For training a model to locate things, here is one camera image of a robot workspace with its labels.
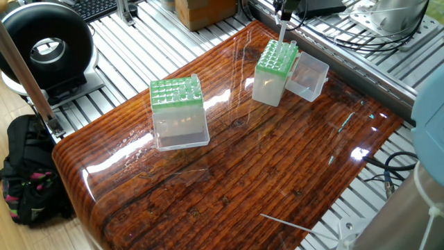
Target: gray cylinder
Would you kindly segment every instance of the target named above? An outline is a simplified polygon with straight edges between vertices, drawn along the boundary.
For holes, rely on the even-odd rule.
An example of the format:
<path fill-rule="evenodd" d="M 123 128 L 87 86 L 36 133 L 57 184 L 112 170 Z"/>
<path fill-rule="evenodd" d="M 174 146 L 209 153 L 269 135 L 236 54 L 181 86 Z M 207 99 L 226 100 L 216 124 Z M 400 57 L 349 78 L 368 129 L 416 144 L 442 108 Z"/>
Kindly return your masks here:
<path fill-rule="evenodd" d="M 411 32 L 415 24 L 420 21 L 421 10 L 424 8 L 427 0 L 379 0 L 372 11 L 392 10 L 397 8 L 406 8 L 404 10 L 392 10 L 386 12 L 374 12 L 370 19 L 374 25 L 381 29 L 396 33 L 403 30 Z"/>
<path fill-rule="evenodd" d="M 416 167 L 425 193 L 434 203 L 442 204 L 444 188 L 421 164 Z M 356 239 L 352 250 L 418 250 L 428 221 L 429 206 L 420 196 L 412 173 Z M 444 249 L 444 218 L 435 218 L 425 249 Z"/>

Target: glossy wood surface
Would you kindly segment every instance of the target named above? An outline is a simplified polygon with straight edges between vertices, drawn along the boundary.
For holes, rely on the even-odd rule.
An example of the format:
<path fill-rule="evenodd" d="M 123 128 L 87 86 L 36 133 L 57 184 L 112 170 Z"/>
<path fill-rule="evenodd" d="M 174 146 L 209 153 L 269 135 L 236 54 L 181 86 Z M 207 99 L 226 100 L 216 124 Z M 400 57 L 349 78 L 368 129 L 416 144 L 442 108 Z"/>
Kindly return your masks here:
<path fill-rule="evenodd" d="M 294 249 L 402 120 L 330 72 L 310 103 L 251 99 L 277 34 L 253 22 L 169 78 L 197 73 L 211 141 L 159 152 L 149 91 L 57 144 L 53 158 L 105 249 Z"/>

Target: cardboard box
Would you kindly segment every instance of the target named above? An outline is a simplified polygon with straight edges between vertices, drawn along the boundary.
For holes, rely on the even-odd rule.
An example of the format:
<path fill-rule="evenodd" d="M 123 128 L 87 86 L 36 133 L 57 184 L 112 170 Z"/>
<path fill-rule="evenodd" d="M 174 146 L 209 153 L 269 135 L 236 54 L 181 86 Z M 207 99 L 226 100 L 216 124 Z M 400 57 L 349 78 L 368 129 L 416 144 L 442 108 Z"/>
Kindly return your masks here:
<path fill-rule="evenodd" d="M 176 14 L 190 30 L 196 31 L 236 14 L 237 0 L 176 0 Z"/>

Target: clear plastic lid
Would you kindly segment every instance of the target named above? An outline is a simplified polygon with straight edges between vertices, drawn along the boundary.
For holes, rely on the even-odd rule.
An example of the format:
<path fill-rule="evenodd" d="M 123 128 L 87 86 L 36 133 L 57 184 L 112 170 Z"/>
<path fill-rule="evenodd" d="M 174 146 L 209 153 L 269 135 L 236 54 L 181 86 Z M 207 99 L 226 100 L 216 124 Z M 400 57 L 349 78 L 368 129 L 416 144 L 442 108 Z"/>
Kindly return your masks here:
<path fill-rule="evenodd" d="M 302 52 L 285 88 L 307 101 L 314 101 L 321 94 L 328 69 L 326 63 Z"/>

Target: black cable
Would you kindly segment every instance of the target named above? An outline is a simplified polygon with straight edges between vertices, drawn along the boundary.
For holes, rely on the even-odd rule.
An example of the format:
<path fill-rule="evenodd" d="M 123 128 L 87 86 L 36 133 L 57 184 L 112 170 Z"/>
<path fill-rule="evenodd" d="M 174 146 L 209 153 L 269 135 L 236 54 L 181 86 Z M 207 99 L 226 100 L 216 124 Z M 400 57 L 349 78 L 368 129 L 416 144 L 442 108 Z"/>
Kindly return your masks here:
<path fill-rule="evenodd" d="M 239 5 L 241 6 L 242 13 L 247 17 L 248 21 L 252 22 L 253 20 L 249 15 L 247 15 L 247 12 L 244 9 L 244 5 L 242 5 L 242 0 L 239 0 Z"/>
<path fill-rule="evenodd" d="M 418 22 L 418 24 L 416 25 L 416 27 L 412 30 L 412 32 L 410 32 L 410 34 L 408 34 L 408 35 L 405 36 L 405 37 L 402 37 L 402 38 L 396 39 L 396 40 L 391 41 L 391 42 L 383 42 L 383 43 L 379 43 L 379 44 L 359 44 L 359 43 L 349 42 L 349 41 L 345 41 L 345 40 L 341 40 L 341 39 L 334 39 L 334 37 L 326 36 L 326 35 L 324 35 L 323 33 L 320 33 L 320 32 L 318 32 L 318 31 L 315 31 L 314 29 L 312 29 L 312 28 L 310 28 L 310 27 L 308 27 L 308 26 L 306 26 L 306 27 L 307 27 L 309 30 L 315 32 L 317 35 L 320 35 L 320 36 L 322 36 L 322 37 L 328 39 L 330 42 L 335 43 L 335 45 L 337 45 L 337 46 L 339 46 L 339 47 L 343 47 L 343 48 L 345 48 L 345 49 L 352 49 L 352 50 L 355 50 L 355 51 L 367 51 L 367 52 L 386 52 L 386 51 L 392 51 L 392 50 L 395 50 L 395 49 L 397 49 L 397 48 L 399 48 L 399 47 L 401 47 L 401 46 L 404 46 L 408 41 L 410 41 L 410 40 L 413 38 L 414 34 L 416 33 L 416 31 L 419 29 L 419 27 L 420 27 L 420 25 L 421 25 L 421 20 L 422 20 L 422 19 L 424 18 L 424 16 L 425 16 L 425 13 L 426 13 L 426 11 L 427 11 L 427 7 L 428 7 L 428 5 L 429 5 L 429 0 L 427 0 L 427 3 L 425 4 L 425 6 L 424 6 L 424 8 L 423 8 L 423 10 L 422 10 L 422 18 L 420 19 L 420 21 Z M 337 42 L 341 42 L 341 43 L 349 44 L 349 45 L 351 45 L 351 46 L 347 46 L 347 45 L 344 45 L 344 44 L 339 44 L 339 43 L 337 43 Z M 362 49 L 362 47 L 368 47 L 368 46 L 386 46 L 386 45 L 388 45 L 388 44 L 393 44 L 393 43 L 396 43 L 396 42 L 401 42 L 401 43 L 400 43 L 399 45 L 393 47 L 393 48 L 390 48 L 390 49 Z"/>
<path fill-rule="evenodd" d="M 380 177 L 380 176 L 385 176 L 385 174 L 377 174 L 377 175 L 375 175 L 375 176 L 372 177 L 372 178 L 365 179 L 364 182 L 367 182 L 367 181 L 373 181 L 373 180 L 375 180 L 377 177 Z M 398 177 L 393 177 L 393 176 L 391 176 L 390 178 L 401 181 Z"/>
<path fill-rule="evenodd" d="M 90 28 L 92 28 L 92 35 L 91 36 L 94 36 L 96 34 L 96 29 L 91 24 L 88 24 L 88 26 Z"/>
<path fill-rule="evenodd" d="M 415 153 L 411 153 L 411 152 L 407 152 L 407 151 L 400 151 L 400 152 L 396 152 L 394 154 L 392 154 L 391 156 L 389 156 L 386 160 L 386 165 L 388 166 L 390 164 L 390 162 L 392 161 L 392 159 L 394 159 L 394 157 L 396 156 L 411 156 L 413 158 L 418 159 L 418 156 Z"/>
<path fill-rule="evenodd" d="M 376 167 L 380 167 L 380 168 L 385 169 L 387 171 L 397 171 L 397 172 L 411 171 L 416 166 L 416 164 L 412 164 L 412 165 L 408 165 L 408 166 L 405 166 L 405 167 L 393 167 L 393 166 L 386 166 L 383 163 L 381 163 L 380 161 L 375 160 L 373 158 L 369 158 L 367 156 L 364 156 L 362 159 L 365 160 L 367 163 L 370 163 L 370 164 L 372 164 L 372 165 L 374 165 Z"/>
<path fill-rule="evenodd" d="M 379 179 L 373 179 L 372 181 L 381 181 L 381 182 L 385 183 L 384 180 L 379 180 Z"/>
<path fill-rule="evenodd" d="M 294 28 L 288 28 L 288 29 L 286 29 L 286 31 L 294 31 L 294 30 L 297 30 L 298 28 L 300 28 L 300 27 L 304 24 L 304 22 L 305 22 L 305 20 L 306 20 L 306 18 L 307 18 L 307 12 L 308 12 L 308 0 L 305 0 L 305 12 L 304 12 L 304 17 L 303 17 L 302 20 L 300 21 L 299 25 L 297 25 L 297 26 L 294 27 Z"/>

